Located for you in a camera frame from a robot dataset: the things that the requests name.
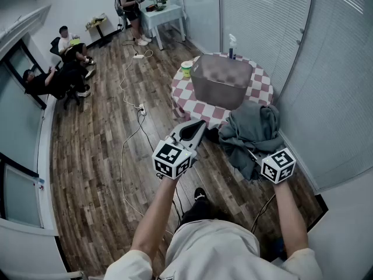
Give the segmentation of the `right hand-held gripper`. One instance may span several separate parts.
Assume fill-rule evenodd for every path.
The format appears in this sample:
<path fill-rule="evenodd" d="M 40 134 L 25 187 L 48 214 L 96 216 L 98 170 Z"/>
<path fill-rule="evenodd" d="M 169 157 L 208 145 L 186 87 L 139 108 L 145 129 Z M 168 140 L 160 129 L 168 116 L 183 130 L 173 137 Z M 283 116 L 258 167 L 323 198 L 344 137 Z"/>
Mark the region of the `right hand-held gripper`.
<path fill-rule="evenodd" d="M 256 170 L 260 177 L 271 181 L 273 184 L 291 177 L 296 166 L 296 159 L 288 148 L 284 148 L 273 154 L 248 151 L 253 161 L 257 164 Z"/>

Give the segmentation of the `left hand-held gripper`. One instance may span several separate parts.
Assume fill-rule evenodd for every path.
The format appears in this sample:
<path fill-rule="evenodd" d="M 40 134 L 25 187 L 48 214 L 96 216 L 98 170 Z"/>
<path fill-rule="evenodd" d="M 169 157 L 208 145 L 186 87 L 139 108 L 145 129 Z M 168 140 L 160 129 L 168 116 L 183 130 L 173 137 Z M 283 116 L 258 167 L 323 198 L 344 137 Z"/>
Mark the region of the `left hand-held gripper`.
<path fill-rule="evenodd" d="M 176 180 L 191 168 L 206 129 L 206 121 L 189 120 L 178 124 L 161 140 L 152 154 L 153 168 L 159 179 Z"/>

